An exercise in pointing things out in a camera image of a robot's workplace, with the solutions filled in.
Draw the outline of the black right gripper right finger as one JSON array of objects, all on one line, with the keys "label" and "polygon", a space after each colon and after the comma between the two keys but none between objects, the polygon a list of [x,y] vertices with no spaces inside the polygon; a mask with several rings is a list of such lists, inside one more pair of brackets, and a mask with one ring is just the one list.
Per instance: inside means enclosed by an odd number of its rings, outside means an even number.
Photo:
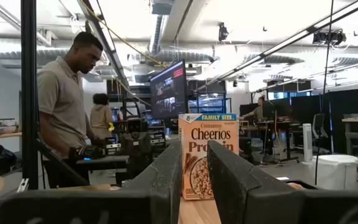
[{"label": "black right gripper right finger", "polygon": [[216,141],[207,161],[222,224],[358,224],[358,190],[296,189]]}]

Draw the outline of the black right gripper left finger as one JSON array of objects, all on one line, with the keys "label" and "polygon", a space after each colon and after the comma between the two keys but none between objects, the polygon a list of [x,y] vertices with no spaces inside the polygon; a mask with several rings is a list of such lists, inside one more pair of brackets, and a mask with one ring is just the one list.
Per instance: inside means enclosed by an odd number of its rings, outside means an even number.
[{"label": "black right gripper left finger", "polygon": [[177,224],[181,162],[176,142],[117,190],[84,186],[16,193],[0,203],[0,224]]}]

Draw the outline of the person in hoodie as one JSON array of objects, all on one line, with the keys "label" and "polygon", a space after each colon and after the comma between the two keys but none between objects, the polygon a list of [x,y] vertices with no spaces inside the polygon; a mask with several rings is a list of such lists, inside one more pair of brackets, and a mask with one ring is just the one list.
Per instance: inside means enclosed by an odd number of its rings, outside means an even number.
[{"label": "person in hoodie", "polygon": [[109,128],[113,120],[108,95],[95,93],[93,95],[93,104],[89,118],[91,129],[99,139],[110,138],[112,133]]}]

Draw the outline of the black equipment with white labels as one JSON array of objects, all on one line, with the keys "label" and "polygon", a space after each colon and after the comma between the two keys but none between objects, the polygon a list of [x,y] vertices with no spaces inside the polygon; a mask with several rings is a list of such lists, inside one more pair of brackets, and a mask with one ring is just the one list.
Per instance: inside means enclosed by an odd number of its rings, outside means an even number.
[{"label": "black equipment with white labels", "polygon": [[68,157],[71,160],[79,161],[121,155],[124,155],[121,144],[114,144],[112,138],[104,138],[91,140],[91,144],[84,146],[71,147]]}]

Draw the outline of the large black monitor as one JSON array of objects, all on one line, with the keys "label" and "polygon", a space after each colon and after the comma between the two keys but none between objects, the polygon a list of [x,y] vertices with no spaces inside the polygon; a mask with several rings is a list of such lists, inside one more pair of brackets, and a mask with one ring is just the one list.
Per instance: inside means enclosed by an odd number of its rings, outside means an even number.
[{"label": "large black monitor", "polygon": [[176,119],[188,112],[185,61],[181,60],[150,79],[151,112],[154,119]]}]

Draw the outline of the Cheerios cereal box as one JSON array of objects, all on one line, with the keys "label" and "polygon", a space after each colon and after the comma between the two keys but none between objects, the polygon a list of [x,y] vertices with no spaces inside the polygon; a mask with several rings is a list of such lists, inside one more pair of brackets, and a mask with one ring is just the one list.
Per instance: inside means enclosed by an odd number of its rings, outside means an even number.
[{"label": "Cheerios cereal box", "polygon": [[208,141],[216,141],[231,152],[239,153],[239,124],[236,115],[181,114],[178,134],[183,154],[182,197],[185,200],[214,198],[208,172]]}]

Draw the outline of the black standing desk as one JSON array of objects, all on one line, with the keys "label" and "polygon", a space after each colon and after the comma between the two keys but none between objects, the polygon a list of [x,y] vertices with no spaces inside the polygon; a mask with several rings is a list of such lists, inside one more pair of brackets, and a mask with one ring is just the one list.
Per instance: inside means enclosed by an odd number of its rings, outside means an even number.
[{"label": "black standing desk", "polygon": [[292,148],[290,145],[290,122],[289,121],[260,121],[256,126],[249,126],[248,121],[240,121],[239,126],[241,133],[250,135],[251,131],[265,131],[266,134],[272,135],[274,138],[272,143],[273,155],[280,156],[279,162],[296,161],[300,162],[299,157],[291,156]]}]

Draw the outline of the person standing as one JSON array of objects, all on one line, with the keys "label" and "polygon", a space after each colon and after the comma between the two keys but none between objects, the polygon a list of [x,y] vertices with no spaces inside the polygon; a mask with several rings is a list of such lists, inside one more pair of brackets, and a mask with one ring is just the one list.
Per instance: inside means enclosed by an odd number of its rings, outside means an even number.
[{"label": "person standing", "polygon": [[103,46],[91,33],[80,32],[67,54],[46,64],[37,74],[40,135],[46,146],[85,180],[88,171],[69,158],[70,149],[95,143],[83,102],[81,74],[91,71]]}]

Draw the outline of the white tower fan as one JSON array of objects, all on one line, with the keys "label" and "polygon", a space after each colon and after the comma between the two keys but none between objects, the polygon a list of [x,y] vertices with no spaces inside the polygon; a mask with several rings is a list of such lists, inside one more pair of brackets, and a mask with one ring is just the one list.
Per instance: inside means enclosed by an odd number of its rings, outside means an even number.
[{"label": "white tower fan", "polygon": [[313,137],[310,123],[304,123],[303,129],[303,156],[304,162],[310,163],[313,158]]}]

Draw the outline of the person seated at desk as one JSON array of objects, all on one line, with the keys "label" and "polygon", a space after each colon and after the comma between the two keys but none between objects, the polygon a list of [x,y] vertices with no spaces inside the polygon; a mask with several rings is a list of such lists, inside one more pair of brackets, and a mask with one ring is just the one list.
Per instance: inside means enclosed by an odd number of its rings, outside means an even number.
[{"label": "person seated at desk", "polygon": [[265,97],[264,96],[259,97],[258,103],[257,103],[258,106],[253,111],[251,111],[245,115],[242,115],[241,118],[245,119],[245,118],[253,116],[258,120],[265,120],[266,117],[264,116],[264,113],[263,113],[263,103],[264,102],[265,102]]}]

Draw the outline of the white bucket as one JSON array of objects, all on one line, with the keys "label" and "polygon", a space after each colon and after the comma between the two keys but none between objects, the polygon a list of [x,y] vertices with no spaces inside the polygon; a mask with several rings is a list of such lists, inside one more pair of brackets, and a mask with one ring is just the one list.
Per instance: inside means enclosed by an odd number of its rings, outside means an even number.
[{"label": "white bucket", "polygon": [[358,158],[344,154],[313,156],[310,164],[313,182],[327,190],[356,188]]}]

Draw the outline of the grey office chair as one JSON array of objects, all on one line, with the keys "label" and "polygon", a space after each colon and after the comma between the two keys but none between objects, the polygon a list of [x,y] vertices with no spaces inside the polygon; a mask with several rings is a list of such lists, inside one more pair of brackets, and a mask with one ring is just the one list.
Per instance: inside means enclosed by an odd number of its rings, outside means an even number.
[{"label": "grey office chair", "polygon": [[323,147],[326,139],[329,137],[324,129],[324,117],[325,114],[323,113],[315,114],[313,117],[312,132],[319,147]]}]

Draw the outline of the black room partition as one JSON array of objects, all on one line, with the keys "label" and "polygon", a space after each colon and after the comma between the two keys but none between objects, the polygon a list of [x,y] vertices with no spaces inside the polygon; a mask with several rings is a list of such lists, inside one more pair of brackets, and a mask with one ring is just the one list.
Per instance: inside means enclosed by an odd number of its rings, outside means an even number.
[{"label": "black room partition", "polygon": [[325,149],[346,153],[345,114],[358,113],[358,89],[329,91],[325,95],[299,96],[291,99],[292,116],[300,123],[312,123],[315,114],[323,113],[328,140]]}]

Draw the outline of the black ceiling spotlight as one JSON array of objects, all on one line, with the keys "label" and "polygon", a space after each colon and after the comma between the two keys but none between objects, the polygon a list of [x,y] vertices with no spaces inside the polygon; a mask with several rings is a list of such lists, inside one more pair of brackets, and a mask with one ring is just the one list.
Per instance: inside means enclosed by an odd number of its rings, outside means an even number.
[{"label": "black ceiling spotlight", "polygon": [[229,32],[227,31],[227,27],[224,25],[223,22],[219,24],[219,34],[218,34],[218,40],[222,42],[223,40],[227,39]]}]

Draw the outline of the black vertical frame post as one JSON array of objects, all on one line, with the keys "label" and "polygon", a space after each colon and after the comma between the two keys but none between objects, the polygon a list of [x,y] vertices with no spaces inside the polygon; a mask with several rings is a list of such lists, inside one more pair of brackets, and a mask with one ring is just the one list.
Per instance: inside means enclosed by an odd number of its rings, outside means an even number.
[{"label": "black vertical frame post", "polygon": [[39,187],[37,134],[37,81],[36,81],[36,0],[21,0],[21,92],[22,92],[22,176],[28,188]]}]

